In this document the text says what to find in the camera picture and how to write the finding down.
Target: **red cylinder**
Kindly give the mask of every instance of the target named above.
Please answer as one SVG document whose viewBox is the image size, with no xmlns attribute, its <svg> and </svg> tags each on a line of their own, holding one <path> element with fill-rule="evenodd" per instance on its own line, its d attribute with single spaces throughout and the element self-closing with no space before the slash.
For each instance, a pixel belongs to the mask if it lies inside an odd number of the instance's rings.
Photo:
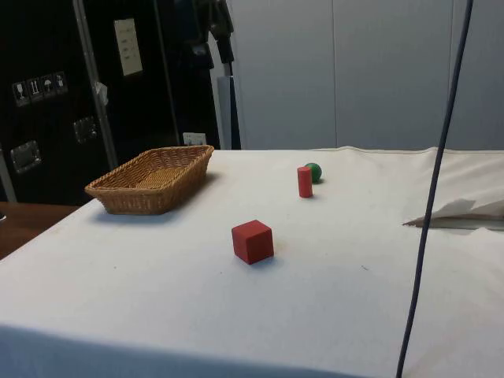
<svg viewBox="0 0 504 378">
<path fill-rule="evenodd" d="M 309 198 L 312 191 L 312 170 L 308 167 L 298 168 L 299 197 Z"/>
</svg>

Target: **wire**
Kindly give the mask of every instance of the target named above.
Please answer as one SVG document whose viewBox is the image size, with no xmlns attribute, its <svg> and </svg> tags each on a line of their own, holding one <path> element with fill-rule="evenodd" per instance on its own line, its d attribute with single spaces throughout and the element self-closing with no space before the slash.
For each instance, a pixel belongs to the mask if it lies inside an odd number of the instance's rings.
<svg viewBox="0 0 504 378">
<path fill-rule="evenodd" d="M 409 307 L 408 321 L 406 322 L 406 330 L 404 331 L 404 339 L 402 340 L 401 354 L 399 355 L 399 362 L 397 365 L 396 378 L 402 377 L 402 370 L 404 369 L 404 361 L 406 359 L 406 352 L 408 350 L 408 343 L 410 341 L 411 328 L 413 327 L 413 320 L 415 318 L 415 311 L 417 309 L 418 293 L 420 291 L 420 280 L 422 276 L 422 267 L 424 265 L 425 244 L 427 242 L 428 229 L 431 225 L 432 207 L 434 206 L 435 189 L 438 185 L 439 170 L 441 169 L 441 161 L 445 145 L 447 144 L 448 130 L 451 123 L 451 115 L 454 111 L 455 98 L 457 97 L 458 77 L 460 76 L 460 68 L 462 58 L 464 56 L 465 41 L 469 31 L 469 24 L 471 22 L 471 13 L 473 11 L 473 0 L 467 1 L 465 7 L 464 25 L 462 27 L 462 35 L 458 44 L 457 60 L 455 61 L 454 75 L 451 82 L 450 97 L 448 99 L 447 112 L 444 118 L 443 131 L 441 132 L 441 139 L 439 141 L 438 152 L 435 156 L 434 170 L 432 172 L 431 188 L 428 192 L 427 209 L 425 210 L 424 225 L 420 237 L 420 246 L 418 247 L 417 269 L 415 272 L 415 282 L 413 284 L 413 294 L 411 297 L 411 305 Z"/>
</svg>

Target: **white label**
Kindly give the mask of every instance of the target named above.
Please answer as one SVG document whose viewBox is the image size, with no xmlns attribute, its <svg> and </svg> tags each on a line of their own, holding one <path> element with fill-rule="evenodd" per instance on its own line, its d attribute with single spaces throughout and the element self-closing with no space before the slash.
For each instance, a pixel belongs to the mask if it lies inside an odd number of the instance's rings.
<svg viewBox="0 0 504 378">
<path fill-rule="evenodd" d="M 206 144 L 206 135 L 203 132 L 184 132 L 183 144 L 186 146 L 202 146 Z"/>
<path fill-rule="evenodd" d="M 139 42 L 136 39 L 135 20 L 115 20 L 117 46 L 119 47 L 120 63 L 123 66 L 123 75 L 131 75 L 143 71 L 140 58 Z"/>
</svg>

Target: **green ball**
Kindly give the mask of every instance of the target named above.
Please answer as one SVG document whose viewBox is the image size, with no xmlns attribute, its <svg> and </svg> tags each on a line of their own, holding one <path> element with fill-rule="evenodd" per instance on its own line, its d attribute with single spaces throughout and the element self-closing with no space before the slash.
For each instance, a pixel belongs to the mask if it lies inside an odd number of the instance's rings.
<svg viewBox="0 0 504 378">
<path fill-rule="evenodd" d="M 315 163 L 308 163 L 305 167 L 312 170 L 312 183 L 318 183 L 322 177 L 322 168 Z"/>
</svg>

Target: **red wooden block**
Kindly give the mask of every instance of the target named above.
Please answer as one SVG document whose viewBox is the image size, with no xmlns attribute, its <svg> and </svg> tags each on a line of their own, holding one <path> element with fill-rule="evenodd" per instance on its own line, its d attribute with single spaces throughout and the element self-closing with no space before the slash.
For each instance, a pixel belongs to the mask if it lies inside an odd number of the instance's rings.
<svg viewBox="0 0 504 378">
<path fill-rule="evenodd" d="M 259 220 L 236 226 L 231 233 L 235 255 L 247 264 L 273 256 L 273 233 Z"/>
<path fill-rule="evenodd" d="M 312 170 L 309 167 L 298 168 L 299 197 L 309 198 L 313 195 Z"/>
</svg>

